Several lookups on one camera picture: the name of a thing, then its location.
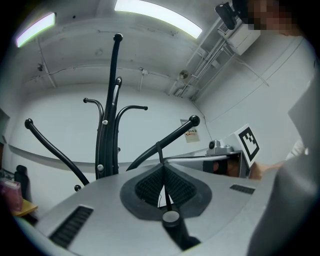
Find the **black knob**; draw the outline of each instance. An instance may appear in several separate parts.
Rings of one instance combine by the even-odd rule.
[[[211,141],[210,143],[209,143],[209,149],[213,149],[215,147],[215,142],[214,141]]]
[[[74,191],[75,191],[75,192],[78,192],[80,189],[81,189],[81,186],[80,186],[80,185],[75,185],[75,186],[74,186]]]
[[[124,37],[123,37],[122,34],[115,34],[114,37],[113,37],[113,40],[114,40],[114,41],[119,41],[119,42],[121,42],[122,39],[124,39]]]
[[[117,77],[115,79],[114,84],[121,87],[121,85],[122,85],[122,77],[121,76]]]
[[[24,126],[27,129],[30,129],[30,125],[33,125],[34,121],[32,121],[32,119],[28,118],[27,120],[24,121]]]
[[[193,123],[193,126],[198,126],[200,124],[200,118],[197,115],[190,116],[189,121]]]

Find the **fluorescent light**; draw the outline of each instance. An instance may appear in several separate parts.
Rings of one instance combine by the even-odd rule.
[[[187,32],[195,39],[202,33],[202,29],[187,18],[154,3],[140,0],[117,0],[114,10],[147,15],[162,20]]]
[[[56,15],[51,13],[44,18],[38,20],[31,27],[27,28],[17,39],[16,46],[21,47],[26,41],[35,36],[37,33],[54,25],[56,22]]]

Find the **black rod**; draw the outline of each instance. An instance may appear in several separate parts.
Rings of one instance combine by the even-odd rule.
[[[111,150],[111,152],[109,152],[108,150],[107,152],[107,146],[108,145],[112,146],[114,141],[113,139],[114,127],[110,125],[110,123],[113,123],[114,125],[114,121],[116,118],[117,105],[115,107],[112,107],[112,105],[113,105],[113,98],[115,93],[115,78],[116,78],[116,71],[117,71],[118,53],[119,53],[120,42],[122,41],[122,39],[123,39],[123,36],[121,34],[116,34],[113,37],[114,45],[113,45],[111,64],[110,64],[108,95],[107,95],[104,115],[103,115],[104,124],[101,126],[100,140],[99,140],[99,158],[98,158],[98,167],[100,170],[98,173],[99,178],[112,175],[113,173],[113,168],[112,168],[113,151]]]
[[[37,140],[46,147],[47,150],[49,150],[52,154],[54,154],[57,158],[59,158],[62,162],[64,162],[70,169],[73,171],[73,173],[79,178],[79,180],[82,182],[82,184],[85,186],[89,184],[89,181],[87,180],[86,176],[79,170],[79,168],[68,158],[66,157],[59,149],[57,149],[54,145],[50,143],[44,137],[40,131],[34,126],[34,122],[32,119],[27,119],[24,122],[25,128],[30,130],[33,135],[37,138]]]
[[[118,168],[118,133],[119,133],[119,123],[122,115],[128,110],[148,110],[147,106],[138,106],[138,105],[130,105],[126,106],[119,111],[115,118],[115,125],[114,125],[114,135],[113,135],[113,174],[119,173]]]
[[[170,143],[174,142],[181,135],[186,133],[192,127],[197,127],[200,124],[200,118],[196,115],[193,115],[189,118],[189,121],[184,125],[176,129],[174,132],[169,134],[167,137],[159,141],[160,147],[163,149],[168,146]],[[153,156],[157,153],[157,146],[153,145],[149,149],[147,149],[144,153],[142,153],[136,160],[133,161],[132,164],[128,167],[127,171],[137,168],[141,163],[147,160],[149,157]]]
[[[99,124],[98,124],[98,130],[96,135],[95,161],[94,161],[95,179],[97,180],[99,179],[98,162],[99,162],[99,148],[100,148],[100,132],[101,132],[102,121],[104,118],[104,108],[102,107],[101,103],[95,99],[84,98],[83,102],[96,104],[99,110]]]

